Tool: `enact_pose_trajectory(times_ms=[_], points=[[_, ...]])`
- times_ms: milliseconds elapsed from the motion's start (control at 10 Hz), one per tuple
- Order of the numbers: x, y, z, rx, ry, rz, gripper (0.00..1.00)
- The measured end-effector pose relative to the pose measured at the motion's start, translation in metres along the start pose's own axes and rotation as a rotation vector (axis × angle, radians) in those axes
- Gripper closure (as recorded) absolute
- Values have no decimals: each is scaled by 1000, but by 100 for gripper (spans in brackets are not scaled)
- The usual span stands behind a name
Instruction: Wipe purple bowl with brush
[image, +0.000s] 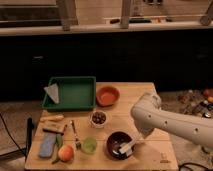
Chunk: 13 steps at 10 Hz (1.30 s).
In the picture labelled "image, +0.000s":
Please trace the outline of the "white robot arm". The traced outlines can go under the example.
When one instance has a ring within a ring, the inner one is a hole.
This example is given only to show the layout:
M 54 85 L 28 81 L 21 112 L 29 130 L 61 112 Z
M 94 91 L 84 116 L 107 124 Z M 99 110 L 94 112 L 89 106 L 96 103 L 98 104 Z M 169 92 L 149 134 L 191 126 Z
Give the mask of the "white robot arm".
M 183 115 L 161 109 L 156 93 L 144 93 L 131 108 L 136 129 L 147 138 L 155 128 L 213 149 L 213 119 Z

